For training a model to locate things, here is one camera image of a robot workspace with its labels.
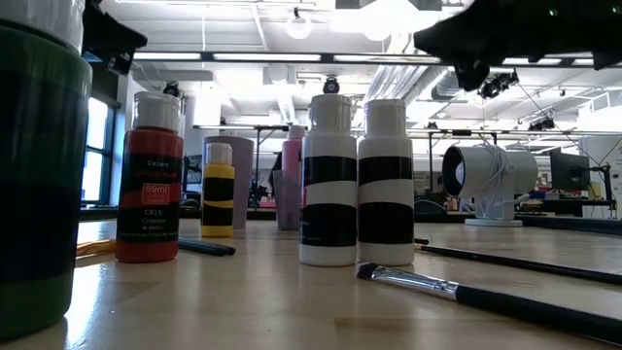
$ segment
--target paintbrush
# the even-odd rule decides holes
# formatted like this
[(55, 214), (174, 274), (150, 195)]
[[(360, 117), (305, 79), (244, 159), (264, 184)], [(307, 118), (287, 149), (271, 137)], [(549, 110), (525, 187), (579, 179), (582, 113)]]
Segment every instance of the paintbrush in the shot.
[(622, 285), (622, 276), (613, 274), (613, 273), (592, 271), (592, 270), (586, 270), (586, 269), (568, 267), (568, 266), (559, 266), (556, 264), (549, 264), (549, 263), (543, 263), (543, 262), (531, 262), (531, 261), (521, 260), (521, 259), (498, 257), (498, 256), (475, 253), (475, 252), (470, 252), (470, 251), (463, 251), (463, 250), (458, 250), (458, 249), (441, 248), (441, 247), (426, 246), (426, 245), (419, 245), (419, 244), (415, 244), (415, 250), (435, 253), (435, 254), (445, 256), (445, 257), (465, 259), (465, 260), (481, 262), (481, 263), (493, 263), (493, 264), (498, 264), (498, 265), (503, 265), (503, 266), (528, 269), (531, 271), (538, 271), (538, 272), (551, 273), (551, 274), (556, 274), (556, 275), (561, 275), (561, 276), (580, 278), (580, 279), (584, 279), (588, 281), (603, 282), (603, 283), (608, 283), (608, 284), (613, 284), (613, 285)]
[[(181, 250), (207, 254), (215, 257), (235, 254), (235, 248), (233, 247), (229, 247), (224, 244), (205, 242), (198, 239), (179, 238), (178, 246)], [(79, 258), (88, 255), (114, 253), (116, 248), (116, 241), (114, 239), (80, 243), (76, 249), (76, 257)]]
[(357, 277), (457, 301), (546, 328), (622, 345), (622, 321), (523, 297), (486, 291), (375, 263), (362, 263)]

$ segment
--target white fan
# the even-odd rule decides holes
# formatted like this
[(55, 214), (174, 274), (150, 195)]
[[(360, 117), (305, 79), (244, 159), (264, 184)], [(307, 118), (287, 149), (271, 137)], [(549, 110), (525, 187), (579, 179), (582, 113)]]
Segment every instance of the white fan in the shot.
[(466, 225), (520, 227), (514, 204), (529, 199), (536, 186), (536, 159), (529, 152), (506, 152), (490, 144), (450, 147), (443, 158), (443, 185), (447, 193), (475, 198), (476, 219)]

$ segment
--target white bottle cap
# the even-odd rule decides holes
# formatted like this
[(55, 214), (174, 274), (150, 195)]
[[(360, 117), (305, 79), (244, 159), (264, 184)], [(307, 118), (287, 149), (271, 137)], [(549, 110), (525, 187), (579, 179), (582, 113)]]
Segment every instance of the white bottle cap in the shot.
[(303, 125), (291, 125), (288, 132), (288, 140), (299, 140), (304, 137), (306, 131)]
[(406, 107), (401, 99), (365, 103), (365, 135), (405, 135)]
[(85, 0), (2, 0), (0, 18), (39, 29), (82, 51)]
[(313, 96), (309, 106), (309, 120), (312, 130), (350, 133), (352, 100), (335, 93)]
[(136, 92), (132, 128), (159, 127), (179, 135), (183, 124), (181, 112), (182, 100), (175, 96), (157, 92)]
[(209, 143), (205, 146), (205, 149), (206, 164), (231, 165), (233, 162), (233, 150), (228, 144), (219, 142)]

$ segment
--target paintbrush bristles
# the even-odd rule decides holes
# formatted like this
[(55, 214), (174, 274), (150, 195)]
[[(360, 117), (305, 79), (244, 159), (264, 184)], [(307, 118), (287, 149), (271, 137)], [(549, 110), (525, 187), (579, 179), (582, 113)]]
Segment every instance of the paintbrush bristles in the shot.
[(373, 271), (378, 268), (378, 265), (373, 262), (363, 262), (357, 266), (357, 278), (364, 280), (370, 280)]

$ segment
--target green container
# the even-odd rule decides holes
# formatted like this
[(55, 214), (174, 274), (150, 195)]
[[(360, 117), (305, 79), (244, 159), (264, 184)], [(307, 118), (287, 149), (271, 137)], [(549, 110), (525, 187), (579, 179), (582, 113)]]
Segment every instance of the green container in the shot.
[(92, 73), (77, 52), (0, 22), (0, 340), (71, 303)]

